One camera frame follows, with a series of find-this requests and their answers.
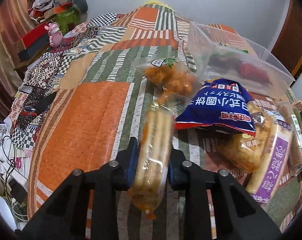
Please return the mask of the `purple label cake packet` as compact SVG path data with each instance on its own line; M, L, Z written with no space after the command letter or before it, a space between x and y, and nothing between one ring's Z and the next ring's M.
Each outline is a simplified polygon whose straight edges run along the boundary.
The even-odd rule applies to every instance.
M262 152L260 166L252 173L246 186L246 191L259 204L268 204L273 198L287 164L291 141L291 125L275 119Z

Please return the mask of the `breadstick packet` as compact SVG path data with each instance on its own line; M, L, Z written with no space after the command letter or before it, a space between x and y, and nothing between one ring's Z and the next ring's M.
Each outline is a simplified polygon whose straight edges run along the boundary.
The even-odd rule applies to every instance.
M135 178L129 189L131 201L150 220L162 202L172 150L174 113L153 101L141 134Z

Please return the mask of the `caramel puff pastry packet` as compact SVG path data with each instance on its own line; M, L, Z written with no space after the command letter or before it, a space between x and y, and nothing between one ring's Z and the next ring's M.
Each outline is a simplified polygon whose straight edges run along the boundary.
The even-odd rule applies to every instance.
M255 126L255 136L242 133L220 139L218 152L234 166L252 173L260 166L263 149L272 126L272 118L252 102L248 104L248 111Z

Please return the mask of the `white power strip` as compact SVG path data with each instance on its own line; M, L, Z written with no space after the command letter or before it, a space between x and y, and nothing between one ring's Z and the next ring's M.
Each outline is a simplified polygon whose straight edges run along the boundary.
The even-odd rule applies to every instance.
M11 162L16 157L16 147L9 136L6 124L0 124L0 161Z

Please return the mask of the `patchwork bedspread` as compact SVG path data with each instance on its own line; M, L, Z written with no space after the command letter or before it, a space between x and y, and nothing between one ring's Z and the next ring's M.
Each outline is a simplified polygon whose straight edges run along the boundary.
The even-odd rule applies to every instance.
M30 219L58 185L73 171L100 168L130 137L140 138L143 115L158 90L132 63L135 59L177 56L195 70L187 51L190 20L176 11L147 4L125 15L105 14L81 24L71 34L75 45L64 52L44 53L19 88L9 117L16 154L31 155L23 164L28 180L27 218ZM53 102L37 116L23 115L54 92ZM202 168L230 170L242 184L246 174L217 153L218 140L199 129L174 133L174 148ZM285 230L302 203L302 177L283 173L266 212ZM184 194L169 189L155 210L153 222L130 203L126 192L116 194L120 239L183 239Z

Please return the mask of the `blue round biscuit bag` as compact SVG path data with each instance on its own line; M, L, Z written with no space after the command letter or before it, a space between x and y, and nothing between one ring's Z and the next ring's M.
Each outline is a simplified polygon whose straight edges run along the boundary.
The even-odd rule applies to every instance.
M248 109L249 91L229 79L207 81L175 119L175 129L213 128L231 134L254 136L256 129Z

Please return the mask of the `red snack packet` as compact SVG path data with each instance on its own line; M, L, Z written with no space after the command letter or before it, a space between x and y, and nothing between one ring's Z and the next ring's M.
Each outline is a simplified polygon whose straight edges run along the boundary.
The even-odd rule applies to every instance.
M241 77L258 83L271 83L266 71L250 63L240 63L239 74Z

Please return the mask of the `orange fried snack bag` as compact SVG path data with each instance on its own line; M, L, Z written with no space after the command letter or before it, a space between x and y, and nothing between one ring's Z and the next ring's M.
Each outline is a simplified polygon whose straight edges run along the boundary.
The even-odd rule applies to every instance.
M178 58L144 57L132 64L155 87L193 98L202 87L193 72Z

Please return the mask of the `clear plastic storage bin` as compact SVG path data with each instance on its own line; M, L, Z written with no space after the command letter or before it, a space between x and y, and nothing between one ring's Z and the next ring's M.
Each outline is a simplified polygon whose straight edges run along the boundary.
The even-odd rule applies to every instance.
M230 79L251 92L278 99L295 80L270 51L237 33L191 22L187 45L201 81ZM258 83L241 77L240 63L250 63L266 71L271 83Z

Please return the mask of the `dark blue box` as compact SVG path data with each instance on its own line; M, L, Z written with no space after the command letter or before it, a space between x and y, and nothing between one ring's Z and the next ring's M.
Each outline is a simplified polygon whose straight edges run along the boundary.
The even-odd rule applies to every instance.
M47 48L48 45L49 45L49 35L48 33L45 33L40 38L35 40L35 42L31 44L28 48L18 53L20 62L33 58L39 51L41 51L44 48Z

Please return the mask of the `brown wooden door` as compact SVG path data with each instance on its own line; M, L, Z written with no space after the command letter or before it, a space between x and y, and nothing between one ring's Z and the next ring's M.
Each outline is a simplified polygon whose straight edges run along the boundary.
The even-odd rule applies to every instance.
M302 73L302 7L290 0L289 9L272 54L297 79Z

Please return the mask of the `pink rabbit toy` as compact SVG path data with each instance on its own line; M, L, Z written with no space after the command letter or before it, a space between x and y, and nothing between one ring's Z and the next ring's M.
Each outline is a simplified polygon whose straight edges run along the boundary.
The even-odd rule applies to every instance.
M63 40L63 34L60 31L59 24L56 22L49 23L44 29L48 32L50 46L57 48Z

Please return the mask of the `red shoe box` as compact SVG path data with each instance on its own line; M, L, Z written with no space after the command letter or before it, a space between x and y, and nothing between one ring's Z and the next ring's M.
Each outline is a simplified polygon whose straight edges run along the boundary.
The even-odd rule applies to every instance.
M28 49L36 40L47 34L48 32L45 29L46 26L47 24L43 22L22 36L13 46L15 51L20 53L21 51Z

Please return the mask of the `striped orange curtain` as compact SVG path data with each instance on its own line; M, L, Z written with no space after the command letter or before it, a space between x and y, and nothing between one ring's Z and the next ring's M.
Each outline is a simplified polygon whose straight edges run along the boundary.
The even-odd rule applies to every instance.
M28 9L35 0L3 0L0 3L0 122L9 114L22 80L14 70L19 57L15 43L35 24Z

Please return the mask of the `yellow curved bed rail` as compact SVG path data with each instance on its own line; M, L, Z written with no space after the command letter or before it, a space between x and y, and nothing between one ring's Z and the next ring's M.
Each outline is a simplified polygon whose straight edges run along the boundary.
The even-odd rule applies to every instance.
M163 3L163 2L160 1L160 0L146 0L144 4L145 4L145 5L147 5L147 4L160 5L160 6L163 6L163 7L165 7L165 8L168 8L168 9L173 10L172 7L170 7L169 5Z

